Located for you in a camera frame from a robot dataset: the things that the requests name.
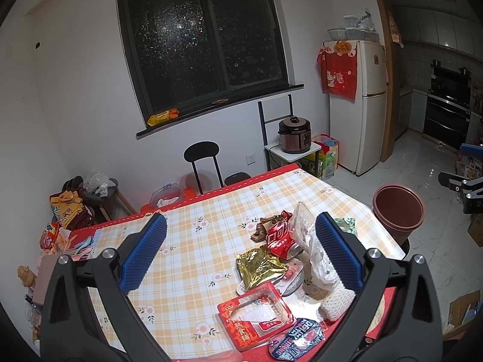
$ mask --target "kitchen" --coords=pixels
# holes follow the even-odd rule
[[[483,26],[467,0],[390,0],[404,48],[397,138],[408,128],[457,153],[478,139]]]

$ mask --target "tiled floor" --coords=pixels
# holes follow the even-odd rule
[[[382,184],[395,182],[415,190],[426,206],[423,224],[410,235],[409,257],[419,253],[428,261],[438,292],[445,327],[449,303],[483,287],[483,247],[468,234],[469,215],[453,192],[440,186],[440,171],[454,172],[456,156],[412,131],[396,143],[392,156],[361,177],[339,167],[328,182],[371,206]]]

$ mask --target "brown trash bin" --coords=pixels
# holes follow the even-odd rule
[[[398,184],[379,187],[373,197],[373,213],[399,246],[424,220],[424,204],[416,192]]]

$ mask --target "refrigerator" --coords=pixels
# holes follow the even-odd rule
[[[339,164],[357,176],[379,162],[386,120],[386,91],[383,45],[357,41],[355,101],[329,94],[330,136],[339,140]]]

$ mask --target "black chair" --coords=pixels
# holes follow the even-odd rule
[[[196,182],[198,183],[198,189],[200,194],[203,194],[203,189],[201,188],[200,178],[198,176],[198,171],[196,170],[195,162],[200,159],[213,157],[214,165],[216,167],[216,173],[218,174],[218,180],[220,181],[220,186],[223,188],[223,180],[221,178],[220,168],[218,167],[218,162],[216,161],[216,156],[220,152],[220,147],[218,144],[213,143],[213,141],[200,141],[192,146],[189,146],[184,152],[184,160],[190,162],[193,166],[193,171],[195,172]],[[251,178],[246,173],[235,173],[231,176],[226,177],[225,184],[231,185],[245,179]]]

